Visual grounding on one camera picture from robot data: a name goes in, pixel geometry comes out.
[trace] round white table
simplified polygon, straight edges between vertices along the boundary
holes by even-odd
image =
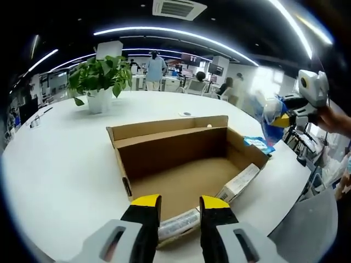
[[[119,175],[106,126],[228,115],[229,127],[242,135],[263,136],[259,123],[221,100],[165,92],[122,92],[109,113],[90,115],[72,99],[52,110],[41,125],[23,125],[4,154],[4,187],[16,222],[54,260],[70,260],[85,238],[111,219],[119,219],[129,201]],[[257,178],[235,201],[234,213],[268,235],[290,211],[310,171],[282,141]],[[154,262],[203,262],[199,235],[157,251]]]

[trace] cardboard box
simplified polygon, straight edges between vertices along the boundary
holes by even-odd
[[[227,202],[268,157],[228,128],[228,116],[107,127],[129,200],[162,195],[162,244],[199,227],[201,195]]]

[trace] green leaves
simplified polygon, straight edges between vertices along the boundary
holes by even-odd
[[[129,63],[122,56],[106,56],[104,60],[90,58],[76,67],[69,78],[71,91],[84,95],[90,90],[107,90],[113,86],[113,94],[118,97],[127,86],[132,86],[132,73]],[[74,97],[77,106],[83,101]]]
[[[84,102],[76,97],[73,97],[73,99],[75,100],[75,103],[77,106],[82,106],[84,105]]]

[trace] black ceiling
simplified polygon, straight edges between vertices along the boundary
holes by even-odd
[[[59,49],[59,51],[26,77],[30,78],[35,73],[48,71],[68,60],[90,54],[98,43],[117,40],[121,36],[142,35],[178,39],[123,38],[121,41],[124,48],[159,48],[201,56],[218,55],[217,52],[208,49],[213,48],[238,59],[244,65],[251,65],[249,61],[221,47],[170,32],[128,31],[101,36],[93,35],[95,31],[126,26],[157,26],[193,32],[224,43],[252,58],[260,65],[282,65],[286,72],[291,72],[291,75],[296,74],[299,68],[312,70],[326,68],[326,71],[330,71],[329,75],[342,80],[339,86],[346,85],[348,51],[345,44],[348,43],[342,38],[339,27],[335,26],[336,21],[330,18],[330,13],[333,11],[334,15],[339,15],[338,18],[344,18],[341,15],[345,15],[343,7],[337,5],[341,1],[334,1],[332,8],[325,8],[330,12],[326,12],[319,1],[299,1],[336,37],[333,47],[326,47],[321,44],[315,34],[300,23],[303,32],[313,44],[313,51],[318,54],[318,56],[314,55],[312,61],[308,59],[301,42],[287,20],[268,0],[196,0],[196,2],[205,4],[207,9],[194,21],[153,16],[152,0],[100,0],[80,1],[79,3],[55,1],[44,4],[35,4],[35,1],[32,1],[20,5],[10,3],[9,6],[12,5],[12,7],[9,8],[9,11],[14,15],[3,23],[6,33],[3,39],[7,41],[5,55],[14,62],[13,66],[8,69],[8,86],[11,88],[18,76],[25,73],[29,67],[53,49]],[[284,2],[284,4],[291,5],[291,1]],[[31,59],[31,47],[35,35],[39,35],[39,38]],[[206,48],[179,40],[201,44]],[[344,62],[340,69],[342,76],[338,75],[339,72],[335,72],[335,67],[340,67],[340,60],[336,58],[338,56]]]

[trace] air conditioning vent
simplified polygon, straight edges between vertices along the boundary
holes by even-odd
[[[206,5],[188,0],[154,0],[152,14],[193,21]]]

